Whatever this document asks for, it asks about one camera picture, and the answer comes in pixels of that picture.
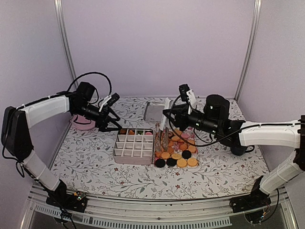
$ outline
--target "aluminum frame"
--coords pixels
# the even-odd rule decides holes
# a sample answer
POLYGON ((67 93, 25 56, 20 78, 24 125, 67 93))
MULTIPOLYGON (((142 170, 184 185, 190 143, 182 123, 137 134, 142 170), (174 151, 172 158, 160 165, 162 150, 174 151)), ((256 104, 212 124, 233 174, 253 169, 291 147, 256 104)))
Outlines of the aluminum frame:
MULTIPOLYGON (((60 35, 61 35, 61 41, 62 41, 63 49, 64 49, 64 52, 65 52, 69 72, 70 72, 70 75, 71 75, 71 78, 72 78, 72 81, 73 81, 73 80, 76 79, 76 73, 75 73, 74 64, 73 64, 73 60, 72 60, 72 54, 71 54, 70 47, 69 47, 67 31, 66 31, 65 21, 64 21, 64 17, 63 17, 61 0, 54 0, 54 3, 55 3, 55 11, 56 11, 58 27, 59 27, 60 35)), ((76 81, 74 83, 75 89, 77 89, 78 85, 79 84, 76 81)))
POLYGON ((235 97, 234 97, 234 99, 237 101, 237 103, 240 100, 240 96, 242 94, 244 83, 245 83, 245 80, 247 77, 247 72, 248 72, 250 59, 251 59, 253 46, 254 46, 254 41, 255 41, 255 37, 256 37, 256 31, 258 28, 261 6, 262 6, 262 0, 255 0, 249 43, 248 43, 247 52, 246 52, 246 56, 245 56, 244 63, 243 63, 241 76, 240 76, 238 86, 237 86, 237 89, 235 92, 235 97))
MULTIPOLYGON (((279 206, 284 212, 284 220, 289 229, 297 229, 297 223, 293 214, 287 192, 284 187, 279 189, 279 206)), ((26 214, 20 229, 29 229, 34 211, 47 215, 57 216, 59 209, 45 203, 47 193, 42 187, 33 185, 27 200, 26 214)), ((185 200, 151 200, 109 197, 103 195, 89 194, 88 205, 84 213, 73 212, 73 220, 76 223, 99 227, 101 222, 120 222, 124 225, 149 224, 155 228, 168 225, 174 228, 177 223, 198 224, 207 222, 218 222, 230 216, 253 212, 233 213, 229 206, 231 197, 212 199, 185 199, 185 200)), ((276 204, 277 192, 270 195, 272 206, 276 204)))

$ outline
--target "orange disc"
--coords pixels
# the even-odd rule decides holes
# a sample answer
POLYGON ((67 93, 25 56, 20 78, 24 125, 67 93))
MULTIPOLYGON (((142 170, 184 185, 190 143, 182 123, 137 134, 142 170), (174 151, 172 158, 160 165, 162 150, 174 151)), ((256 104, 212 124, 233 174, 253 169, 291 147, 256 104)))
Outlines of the orange disc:
POLYGON ((186 166, 187 166, 186 160, 183 159, 183 158, 179 159, 179 160, 177 161, 177 166, 178 166, 179 168, 184 168, 184 167, 186 167, 186 166))
POLYGON ((181 149, 182 151, 187 149, 187 144, 182 144, 179 146, 179 149, 181 149))
POLYGON ((182 131, 181 131, 181 130, 178 130, 178 129, 175 129, 175 132, 176 132, 178 135, 181 135, 181 134, 182 134, 182 131))
POLYGON ((156 152, 154 153, 154 155, 155 155, 156 157, 161 157, 161 154, 162 154, 162 152, 160 152, 160 151, 156 151, 156 152))
POLYGON ((189 143, 195 144, 194 140, 187 140, 189 143))
POLYGON ((168 153, 168 152, 164 152, 164 153, 161 154, 161 157, 162 157, 163 159, 168 159, 168 158, 171 157, 171 155, 170 155, 170 153, 168 153))
POLYGON ((172 159, 179 160, 181 157, 181 154, 172 154, 172 159))
POLYGON ((172 147, 168 147, 167 148, 167 152, 170 153, 170 155, 172 155, 173 154, 173 148, 172 147))
POLYGON ((178 136, 172 137, 173 142, 178 142, 179 140, 180 140, 180 137, 178 137, 178 136))
POLYGON ((187 159, 187 164, 190 166, 190 167, 194 167, 198 164, 198 161, 196 160, 196 158, 189 158, 187 159))
POLYGON ((120 130, 120 134, 121 134, 121 135, 125 135, 126 133, 127 133, 127 130, 126 130, 126 129, 121 129, 121 130, 120 130))
POLYGON ((194 153, 196 153, 197 148, 196 148, 195 146, 189 146, 189 147, 188 147, 188 150, 189 150, 192 154, 194 154, 194 153))

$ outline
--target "white grid organizer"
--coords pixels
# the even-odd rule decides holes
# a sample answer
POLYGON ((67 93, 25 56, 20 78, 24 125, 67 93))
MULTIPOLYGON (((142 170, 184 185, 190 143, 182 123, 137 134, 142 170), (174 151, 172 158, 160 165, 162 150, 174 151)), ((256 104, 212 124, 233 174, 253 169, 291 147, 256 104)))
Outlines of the white grid organizer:
POLYGON ((153 162, 153 134, 151 129, 126 129, 127 133, 118 134, 113 151, 114 161, 119 164, 150 165, 153 162))

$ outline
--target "black bracket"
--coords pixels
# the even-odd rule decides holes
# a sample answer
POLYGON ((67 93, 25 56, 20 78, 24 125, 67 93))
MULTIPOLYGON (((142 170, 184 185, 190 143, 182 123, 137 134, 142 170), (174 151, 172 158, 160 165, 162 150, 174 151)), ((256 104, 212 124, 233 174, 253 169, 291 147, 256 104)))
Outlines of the black bracket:
POLYGON ((263 176, 259 177, 255 181, 252 191, 249 195, 234 197, 230 199, 230 207, 232 208, 234 213, 241 211, 248 211, 271 204, 269 195, 259 190, 260 188, 259 184, 262 178, 263 176))
POLYGON ((117 121, 120 120, 120 117, 107 105, 104 110, 102 110, 103 115, 101 118, 99 118, 95 126, 99 129, 101 132, 109 132, 109 131, 120 131, 122 129, 122 126, 118 124, 117 121), (116 127, 108 127, 108 124, 112 123, 116 127))
MULTIPOLYGON (((70 195, 67 195, 67 200, 62 207, 64 207, 66 210, 84 213, 85 209, 87 207, 87 202, 88 202, 88 200, 86 197, 79 200, 77 196, 70 194, 70 195)), ((60 205, 50 197, 47 197, 46 203, 60 208, 60 205)))
POLYGON ((300 136, 300 148, 296 149, 296 154, 294 158, 294 163, 298 164, 300 169, 305 171, 305 115, 301 116, 300 126, 298 130, 300 136))

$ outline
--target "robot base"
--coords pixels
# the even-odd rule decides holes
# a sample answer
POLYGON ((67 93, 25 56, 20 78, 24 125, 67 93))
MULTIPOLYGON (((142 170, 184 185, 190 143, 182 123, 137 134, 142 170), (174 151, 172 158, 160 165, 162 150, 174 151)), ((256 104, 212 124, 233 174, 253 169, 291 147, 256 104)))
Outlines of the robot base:
MULTIPOLYGON (((62 205, 62 207, 66 210, 84 213, 87 207, 87 202, 87 198, 78 199, 78 196, 71 194, 68 195, 67 201, 65 201, 65 204, 62 205)), ((47 198, 46 203, 55 207, 60 207, 59 204, 50 197, 47 198)))
POLYGON ((261 199, 251 196, 251 194, 247 196, 241 197, 234 197, 230 200, 230 207, 232 208, 233 212, 241 212, 241 211, 248 211, 255 208, 261 208, 271 204, 271 200, 269 197, 261 199))

